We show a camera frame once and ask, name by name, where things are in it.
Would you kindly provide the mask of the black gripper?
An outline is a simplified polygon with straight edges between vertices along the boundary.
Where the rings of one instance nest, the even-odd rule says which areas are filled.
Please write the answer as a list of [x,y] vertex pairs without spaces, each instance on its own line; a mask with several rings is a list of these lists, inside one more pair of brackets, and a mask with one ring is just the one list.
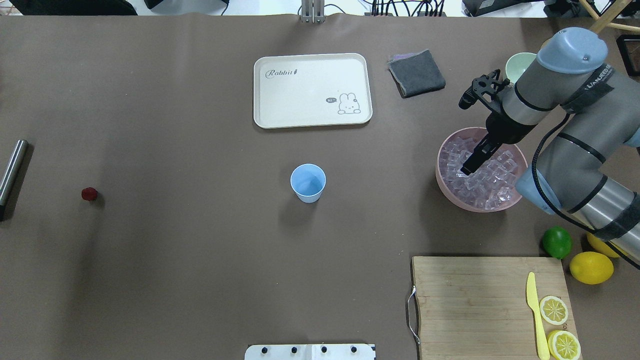
[[487,135],[475,146],[471,155],[462,164],[461,172],[466,176],[475,173],[493,157],[496,147],[519,143],[535,126],[535,124],[519,123],[502,112],[491,112],[486,119]]

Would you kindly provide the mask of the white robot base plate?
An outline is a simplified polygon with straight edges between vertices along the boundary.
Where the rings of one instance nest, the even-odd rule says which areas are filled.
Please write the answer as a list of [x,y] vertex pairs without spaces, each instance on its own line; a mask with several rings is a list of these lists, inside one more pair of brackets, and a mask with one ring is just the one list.
[[376,360],[374,344],[254,344],[247,347],[245,360]]

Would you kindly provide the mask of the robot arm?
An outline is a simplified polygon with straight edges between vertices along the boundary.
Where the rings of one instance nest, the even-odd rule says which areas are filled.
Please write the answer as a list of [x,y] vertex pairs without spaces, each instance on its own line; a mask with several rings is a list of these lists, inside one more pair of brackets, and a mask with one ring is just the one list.
[[639,84],[607,64],[607,55],[598,34],[568,27],[540,48],[514,84],[499,70],[476,77],[458,105],[465,110],[480,101],[489,109],[487,134],[461,171],[475,173],[560,107],[565,117],[542,138],[516,189],[638,267],[639,194],[601,167],[620,146],[639,146]]

